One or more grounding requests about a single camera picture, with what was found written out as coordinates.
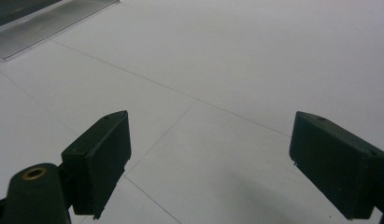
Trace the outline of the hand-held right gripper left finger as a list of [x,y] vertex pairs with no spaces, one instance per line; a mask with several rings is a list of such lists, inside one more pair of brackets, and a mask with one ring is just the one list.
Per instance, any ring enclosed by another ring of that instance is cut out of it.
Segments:
[[126,110],[103,116],[62,152],[76,215],[101,216],[131,154]]

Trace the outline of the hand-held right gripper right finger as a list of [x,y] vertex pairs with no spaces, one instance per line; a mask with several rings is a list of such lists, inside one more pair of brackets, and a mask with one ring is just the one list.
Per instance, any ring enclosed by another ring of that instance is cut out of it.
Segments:
[[384,221],[384,151],[330,120],[298,111],[290,158],[348,220]]

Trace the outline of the clear plastic container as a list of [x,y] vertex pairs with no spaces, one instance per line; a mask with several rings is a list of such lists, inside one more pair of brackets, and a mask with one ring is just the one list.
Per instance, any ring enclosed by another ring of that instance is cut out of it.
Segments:
[[8,60],[120,0],[63,0],[34,17],[0,28],[0,59]]

